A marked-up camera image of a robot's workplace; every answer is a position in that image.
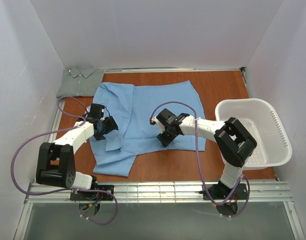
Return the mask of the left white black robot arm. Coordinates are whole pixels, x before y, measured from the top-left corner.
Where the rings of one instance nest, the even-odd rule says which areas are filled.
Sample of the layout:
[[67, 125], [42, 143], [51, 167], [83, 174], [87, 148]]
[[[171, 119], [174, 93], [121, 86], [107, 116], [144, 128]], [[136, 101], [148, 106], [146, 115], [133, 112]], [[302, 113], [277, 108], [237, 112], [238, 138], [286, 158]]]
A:
[[105, 111], [104, 105], [91, 104], [89, 112], [78, 119], [73, 129], [52, 143], [45, 142], [40, 146], [36, 172], [38, 184], [77, 190], [96, 189], [94, 176], [76, 171], [75, 153], [88, 139], [101, 141], [108, 133], [118, 130], [114, 118], [105, 116]]

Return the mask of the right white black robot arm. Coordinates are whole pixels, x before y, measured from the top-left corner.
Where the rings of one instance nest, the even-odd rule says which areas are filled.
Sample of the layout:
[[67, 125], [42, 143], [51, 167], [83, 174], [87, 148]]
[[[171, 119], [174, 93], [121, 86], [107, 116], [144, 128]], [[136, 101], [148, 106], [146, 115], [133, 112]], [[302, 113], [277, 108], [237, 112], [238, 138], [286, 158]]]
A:
[[157, 116], [150, 118], [150, 124], [160, 128], [161, 133], [157, 139], [164, 147], [170, 145], [179, 135], [201, 137], [217, 143], [224, 159], [224, 170], [218, 183], [204, 192], [213, 199], [236, 194], [246, 160], [257, 147], [255, 138], [238, 119], [230, 117], [226, 121], [212, 121], [187, 113], [176, 116], [165, 108]]

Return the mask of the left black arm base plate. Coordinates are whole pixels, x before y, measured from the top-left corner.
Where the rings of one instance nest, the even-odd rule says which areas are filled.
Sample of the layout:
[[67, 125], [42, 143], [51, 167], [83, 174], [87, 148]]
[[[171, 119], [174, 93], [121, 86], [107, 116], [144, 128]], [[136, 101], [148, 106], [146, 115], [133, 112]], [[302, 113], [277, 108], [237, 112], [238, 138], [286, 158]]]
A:
[[[97, 187], [95, 187], [97, 190], [101, 191], [107, 191], [111, 194], [114, 194], [114, 185], [112, 184], [100, 184]], [[70, 194], [70, 200], [71, 201], [89, 201], [89, 202], [95, 202], [97, 200], [100, 201], [112, 201], [113, 198], [106, 193], [103, 192], [84, 192], [84, 191], [74, 191]]]

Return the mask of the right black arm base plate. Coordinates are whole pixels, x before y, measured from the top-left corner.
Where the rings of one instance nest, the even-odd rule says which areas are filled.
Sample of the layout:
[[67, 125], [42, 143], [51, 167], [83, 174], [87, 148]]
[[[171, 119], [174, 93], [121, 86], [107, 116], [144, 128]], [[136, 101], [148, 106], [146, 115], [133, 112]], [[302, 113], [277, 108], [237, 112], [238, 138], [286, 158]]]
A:
[[[218, 182], [217, 184], [213, 184], [208, 187], [208, 192], [215, 201], [226, 199], [231, 191], [232, 189], [228, 188], [226, 185], [222, 184], [221, 182]], [[247, 195], [248, 195], [248, 190], [246, 184], [239, 183], [237, 187], [234, 189], [233, 194], [228, 199], [246, 200]]]

